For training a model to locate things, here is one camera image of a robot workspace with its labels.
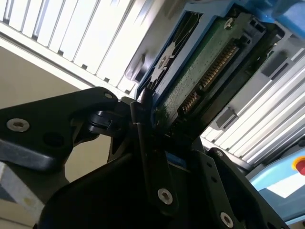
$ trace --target metal slats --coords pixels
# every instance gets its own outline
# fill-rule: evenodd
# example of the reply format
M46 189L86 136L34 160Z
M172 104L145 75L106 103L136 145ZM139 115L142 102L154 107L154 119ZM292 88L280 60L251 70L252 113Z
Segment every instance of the metal slats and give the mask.
M128 95L124 72L164 1L0 0L0 21Z
M223 131L213 129L213 125L208 127L201 136L203 143L213 142L244 162L257 165L304 136L304 48L290 52L288 62L292 67L276 80L262 84L262 89L239 109L237 121L229 128Z

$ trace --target mounting hole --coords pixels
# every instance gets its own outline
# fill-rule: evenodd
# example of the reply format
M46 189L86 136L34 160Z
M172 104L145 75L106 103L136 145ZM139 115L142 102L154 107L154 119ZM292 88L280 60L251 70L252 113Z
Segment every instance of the mounting hole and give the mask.
M48 132L44 134L43 141L48 146L61 147L64 144L64 138L61 134L56 132Z
M212 179L212 181L213 181L213 182L217 183L217 180L216 180L216 178L214 178L214 177L211 177L211 179Z
M105 93L104 96L106 98L108 98L108 99L112 99L113 98L113 96L111 94L109 94L109 93Z

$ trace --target metal bracket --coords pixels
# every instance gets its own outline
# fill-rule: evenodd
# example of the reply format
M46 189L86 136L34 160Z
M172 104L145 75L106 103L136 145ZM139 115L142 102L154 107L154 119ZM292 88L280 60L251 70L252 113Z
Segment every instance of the metal bracket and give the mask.
M132 122L138 131L140 158L143 168L148 201L166 216L177 213L179 203L173 186L172 176L162 146L153 135L152 127L145 113L146 109L139 102L131 103Z

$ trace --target black mounting arm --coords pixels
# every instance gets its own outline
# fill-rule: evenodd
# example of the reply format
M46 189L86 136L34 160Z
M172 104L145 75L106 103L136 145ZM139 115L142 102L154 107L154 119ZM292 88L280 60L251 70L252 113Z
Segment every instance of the black mounting arm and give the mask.
M151 98L118 101L97 87L0 110L0 160L40 172L60 171L77 144L112 137L108 163L57 191L36 228L288 228L224 152L158 134Z

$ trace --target blue plastic frame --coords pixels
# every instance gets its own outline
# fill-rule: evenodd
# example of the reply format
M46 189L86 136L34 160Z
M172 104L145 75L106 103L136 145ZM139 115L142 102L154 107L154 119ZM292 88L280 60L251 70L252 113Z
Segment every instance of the blue plastic frame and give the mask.
M186 42L181 52L178 54L170 69L164 76L163 80L157 86L153 96L154 108L159 104L164 95L167 93L169 87L173 84L180 71L191 57L192 53L198 46L199 42L206 34L216 17L224 17L233 4L240 5L249 10L259 20L263 22L273 23L278 21L293 31L295 35L305 38L305 14L300 12L305 11L305 2L302 0L215 0L208 3L190 2L187 3L177 25L171 32L171 35L163 48L159 52L157 58L150 66L149 70L141 80L137 89L136 97L141 93L142 86L147 78L152 74L154 66L156 66L162 53L168 46L170 38L178 27L183 15L187 11L202 13L203 18L197 25L196 29Z

